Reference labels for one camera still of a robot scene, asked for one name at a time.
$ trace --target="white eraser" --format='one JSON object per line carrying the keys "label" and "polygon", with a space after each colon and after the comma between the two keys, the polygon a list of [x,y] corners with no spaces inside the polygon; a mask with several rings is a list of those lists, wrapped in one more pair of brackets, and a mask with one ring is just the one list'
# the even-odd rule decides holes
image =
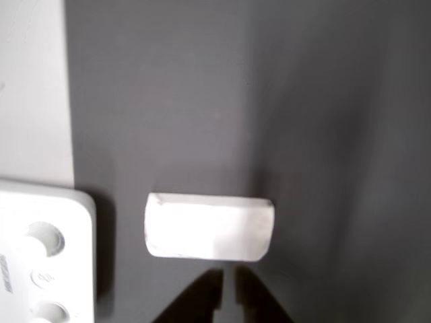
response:
{"label": "white eraser", "polygon": [[267,199],[150,193],[144,225],[153,256],[258,261],[269,248],[274,206]]}

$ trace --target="circular button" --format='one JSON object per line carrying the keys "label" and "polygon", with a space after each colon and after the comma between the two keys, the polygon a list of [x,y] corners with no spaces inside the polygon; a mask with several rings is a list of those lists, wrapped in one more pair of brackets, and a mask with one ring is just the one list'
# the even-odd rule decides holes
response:
{"label": "circular button", "polygon": [[29,252],[33,253],[34,250],[37,250],[38,254],[43,253],[43,256],[48,257],[60,253],[65,246],[65,240],[60,230],[46,222],[30,224],[24,241]]}
{"label": "circular button", "polygon": [[37,307],[32,323],[64,323],[68,319],[67,311],[59,304],[42,303]]}

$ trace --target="gray surface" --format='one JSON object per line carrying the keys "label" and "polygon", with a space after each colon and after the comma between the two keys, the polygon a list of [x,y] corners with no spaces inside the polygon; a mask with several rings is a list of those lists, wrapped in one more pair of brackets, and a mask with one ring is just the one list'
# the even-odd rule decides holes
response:
{"label": "gray surface", "polygon": [[151,257],[151,190],[273,199],[251,267],[297,322],[431,321],[430,24],[413,2],[67,2],[99,322],[151,322],[232,267]]}

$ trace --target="white plastic casing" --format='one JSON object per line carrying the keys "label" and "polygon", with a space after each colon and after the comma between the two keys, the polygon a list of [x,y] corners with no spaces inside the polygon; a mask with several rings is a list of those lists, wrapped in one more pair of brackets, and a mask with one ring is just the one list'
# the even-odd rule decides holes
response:
{"label": "white plastic casing", "polygon": [[274,206],[266,199],[151,193],[144,226],[153,256],[258,261],[269,248]]}
{"label": "white plastic casing", "polygon": [[0,180],[0,321],[93,323],[94,202]]}

